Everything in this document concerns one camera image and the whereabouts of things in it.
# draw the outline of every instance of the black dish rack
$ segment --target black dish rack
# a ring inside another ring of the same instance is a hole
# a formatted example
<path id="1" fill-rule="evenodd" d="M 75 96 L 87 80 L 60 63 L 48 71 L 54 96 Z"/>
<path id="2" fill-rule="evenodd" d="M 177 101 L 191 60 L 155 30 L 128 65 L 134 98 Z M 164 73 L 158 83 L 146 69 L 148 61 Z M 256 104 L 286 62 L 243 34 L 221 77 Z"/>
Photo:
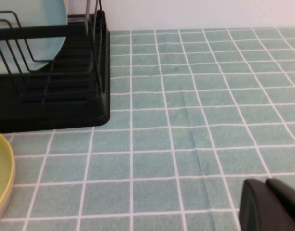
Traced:
<path id="1" fill-rule="evenodd" d="M 69 15 L 68 25 L 18 27 L 0 29 L 0 41 L 5 41 L 18 73 L 12 73 L 0 48 L 7 74 L 0 74 L 0 132 L 20 132 L 57 128 L 100 126 L 110 119 L 110 32 L 101 1 L 94 14 Z M 35 60 L 27 39 L 65 37 L 64 45 L 52 60 Z M 18 65 L 9 41 L 15 41 L 28 73 Z M 31 71 L 20 42 L 27 46 L 34 62 L 48 62 L 40 70 Z"/>

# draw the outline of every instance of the dish rack tray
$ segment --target dish rack tray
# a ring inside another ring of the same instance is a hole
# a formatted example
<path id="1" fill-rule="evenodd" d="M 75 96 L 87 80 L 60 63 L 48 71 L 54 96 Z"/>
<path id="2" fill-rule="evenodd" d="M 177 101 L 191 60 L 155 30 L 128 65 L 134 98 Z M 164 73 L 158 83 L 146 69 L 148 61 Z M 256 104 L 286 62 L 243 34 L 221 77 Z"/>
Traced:
<path id="1" fill-rule="evenodd" d="M 90 14 L 69 15 L 68 25 L 21 27 L 15 12 L 0 12 L 9 28 L 0 29 L 0 42 L 6 42 L 18 73 L 0 74 L 0 132 L 20 132 L 57 128 L 100 126 L 110 119 L 110 32 L 101 1 Z M 12 28 L 3 14 L 12 14 L 18 27 Z M 40 70 L 31 71 L 20 47 L 29 39 L 65 37 L 52 60 Z M 28 73 L 23 73 L 9 41 L 15 41 Z"/>

